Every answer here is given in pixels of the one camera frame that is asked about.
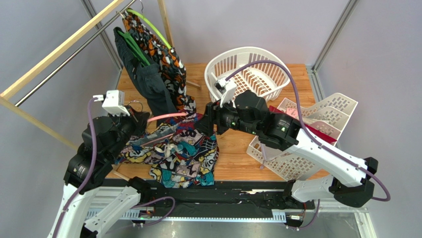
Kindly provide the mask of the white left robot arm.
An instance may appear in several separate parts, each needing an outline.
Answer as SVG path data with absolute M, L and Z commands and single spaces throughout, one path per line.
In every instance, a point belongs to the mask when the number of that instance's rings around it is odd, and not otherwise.
M 49 233 L 50 238 L 101 238 L 132 206 L 141 201 L 150 186 L 132 178 L 109 205 L 86 219 L 94 197 L 100 191 L 115 160 L 134 135 L 142 134 L 149 112 L 137 112 L 130 106 L 127 116 L 88 115 L 83 143 L 73 156 L 64 175 L 63 197 Z

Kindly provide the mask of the colourful comic print shorts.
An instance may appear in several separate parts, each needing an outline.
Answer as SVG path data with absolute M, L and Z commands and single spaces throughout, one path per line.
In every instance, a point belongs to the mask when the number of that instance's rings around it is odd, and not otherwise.
M 165 122 L 171 124 L 177 122 L 173 135 L 153 146 L 122 150 L 115 163 L 149 165 L 148 174 L 166 188 L 213 185 L 219 147 L 215 134 L 206 136 L 195 129 L 194 124 L 202 117 L 187 113 L 167 119 Z

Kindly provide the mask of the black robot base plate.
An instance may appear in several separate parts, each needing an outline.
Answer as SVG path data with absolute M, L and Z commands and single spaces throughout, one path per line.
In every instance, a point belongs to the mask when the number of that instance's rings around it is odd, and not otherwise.
M 215 181 L 211 186 L 192 185 L 188 188 L 165 188 L 150 181 L 150 191 L 139 202 L 153 202 L 152 214 L 185 216 L 216 216 L 240 218 L 269 217 L 280 210 L 302 215 L 316 208 L 314 202 L 299 202 L 284 195 L 283 181 Z

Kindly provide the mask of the pink clothes hanger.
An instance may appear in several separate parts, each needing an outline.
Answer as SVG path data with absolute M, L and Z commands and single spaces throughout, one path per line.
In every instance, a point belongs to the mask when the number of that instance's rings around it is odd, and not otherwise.
M 149 112 L 139 112 L 134 110 L 130 104 L 135 102 L 140 103 L 139 101 L 131 101 L 128 105 L 125 106 L 125 108 L 129 111 L 130 115 L 135 120 L 137 129 L 133 136 L 129 139 L 123 151 L 128 151 L 129 148 L 132 147 L 135 150 L 135 147 L 138 148 L 144 146 L 153 146 L 154 143 L 164 141 L 166 138 L 170 137 L 176 132 L 177 122 L 173 124 L 165 122 L 167 119 L 174 119 L 174 117 L 153 120 L 157 122 L 157 127 L 154 131 L 147 132 L 147 127 L 150 123 L 149 119 L 152 119 L 150 117 L 151 114 Z

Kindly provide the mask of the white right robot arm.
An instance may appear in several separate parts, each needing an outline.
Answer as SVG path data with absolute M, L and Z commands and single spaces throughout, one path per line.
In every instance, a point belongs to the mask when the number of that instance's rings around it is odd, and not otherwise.
M 351 156 L 324 141 L 318 141 L 297 119 L 271 112 L 264 98 L 248 90 L 233 103 L 208 103 L 195 125 L 199 132 L 211 136 L 227 130 L 255 135 L 266 148 L 305 158 L 326 170 L 328 175 L 313 180 L 290 180 L 284 195 L 300 202 L 334 198 L 360 208 L 373 199 L 374 173 L 378 162 Z

